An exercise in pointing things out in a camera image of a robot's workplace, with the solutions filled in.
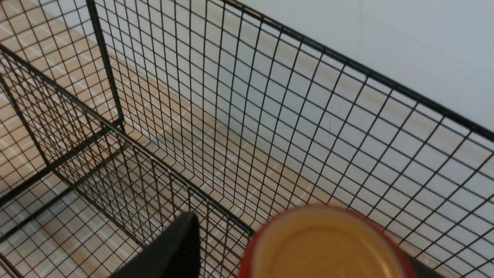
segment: gold can lid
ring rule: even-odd
[[[252,278],[405,278],[396,251],[350,212],[305,207],[273,220],[253,250]]]

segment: wire mesh panel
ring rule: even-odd
[[[237,3],[97,8],[127,123],[247,223],[336,199],[430,266],[490,276],[491,132]]]
[[[91,142],[84,141],[84,148],[56,165],[54,173],[63,181],[61,184],[75,192],[63,190],[58,192],[60,199],[47,203],[35,192],[35,186],[6,204],[5,212],[11,222],[29,220],[19,231],[2,235],[1,251],[21,274],[106,277],[140,248],[149,245],[181,213],[194,211],[201,225],[202,275],[234,275],[252,233],[248,226],[152,157],[119,127],[58,88],[20,57],[5,48],[1,50],[3,66],[9,73],[4,79],[12,82],[9,88],[23,83],[40,85],[35,89],[9,91],[14,103],[33,98],[35,103],[42,104],[38,97],[43,94],[56,102],[56,105],[41,105],[32,118],[56,115],[45,125],[59,126],[57,132],[61,133],[70,131],[63,140],[60,138],[60,144],[77,149],[78,133],[90,137],[106,131]],[[32,111],[22,108],[20,113],[27,116]],[[71,115],[77,117],[67,120]],[[40,135],[37,141],[41,144],[49,140],[46,135],[53,133],[42,131],[35,132]],[[66,148],[54,147],[51,151],[47,154],[58,156]],[[38,211],[37,205],[46,204],[47,210],[33,215]],[[2,226],[2,233],[9,232],[8,225]]]
[[[0,86],[2,194],[16,188],[44,166],[43,159],[3,90]]]
[[[2,44],[106,119],[118,112],[84,1],[2,1]]]

